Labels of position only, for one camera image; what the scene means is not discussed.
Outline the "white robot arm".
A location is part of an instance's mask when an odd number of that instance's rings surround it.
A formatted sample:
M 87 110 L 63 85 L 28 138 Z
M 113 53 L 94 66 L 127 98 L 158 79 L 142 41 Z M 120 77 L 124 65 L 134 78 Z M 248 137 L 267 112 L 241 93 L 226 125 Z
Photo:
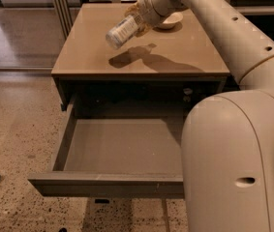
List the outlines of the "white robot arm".
M 239 86 L 200 101 L 182 131 L 189 232 L 274 232 L 274 42 L 225 0 L 138 0 L 155 26 L 190 9 Z

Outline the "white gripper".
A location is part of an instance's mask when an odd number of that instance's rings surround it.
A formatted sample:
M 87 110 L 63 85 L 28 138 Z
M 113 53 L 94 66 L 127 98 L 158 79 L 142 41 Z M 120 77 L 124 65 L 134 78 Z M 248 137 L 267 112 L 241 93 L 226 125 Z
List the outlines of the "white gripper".
M 124 16 L 141 14 L 145 21 L 137 21 L 137 30 L 134 33 L 135 37 L 145 35 L 160 23 L 160 5 L 161 0 L 137 0 L 137 2 L 126 9 Z

